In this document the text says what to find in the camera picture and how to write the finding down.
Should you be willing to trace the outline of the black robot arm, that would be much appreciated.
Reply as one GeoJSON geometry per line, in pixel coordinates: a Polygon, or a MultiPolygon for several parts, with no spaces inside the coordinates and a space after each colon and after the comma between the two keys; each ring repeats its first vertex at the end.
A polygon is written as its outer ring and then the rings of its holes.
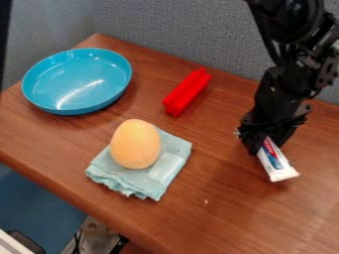
{"type": "Polygon", "coordinates": [[[265,139],[281,146],[307,120],[306,101],[339,77],[339,19],[323,0],[246,0],[273,59],[238,135],[254,155],[265,139]]]}

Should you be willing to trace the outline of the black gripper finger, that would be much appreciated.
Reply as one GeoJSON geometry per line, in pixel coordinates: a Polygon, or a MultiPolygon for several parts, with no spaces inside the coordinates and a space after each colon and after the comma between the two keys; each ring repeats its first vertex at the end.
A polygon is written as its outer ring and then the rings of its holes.
{"type": "Polygon", "coordinates": [[[291,121],[283,122],[278,125],[274,133],[270,135],[270,138],[278,147],[283,146],[297,131],[298,127],[303,125],[305,122],[305,119],[293,119],[291,121]]]}
{"type": "Polygon", "coordinates": [[[266,134],[263,132],[246,133],[243,131],[238,131],[238,136],[242,139],[248,153],[255,156],[266,138],[266,134]]]}

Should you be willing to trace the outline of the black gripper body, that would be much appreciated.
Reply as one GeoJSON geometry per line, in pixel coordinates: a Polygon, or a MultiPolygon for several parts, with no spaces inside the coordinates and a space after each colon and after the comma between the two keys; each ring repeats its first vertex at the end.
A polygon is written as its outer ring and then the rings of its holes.
{"type": "Polygon", "coordinates": [[[255,95],[254,109],[244,115],[239,131],[271,135],[278,125],[293,119],[307,119],[313,111],[306,97],[297,97],[281,86],[282,78],[275,67],[263,74],[255,95]]]}

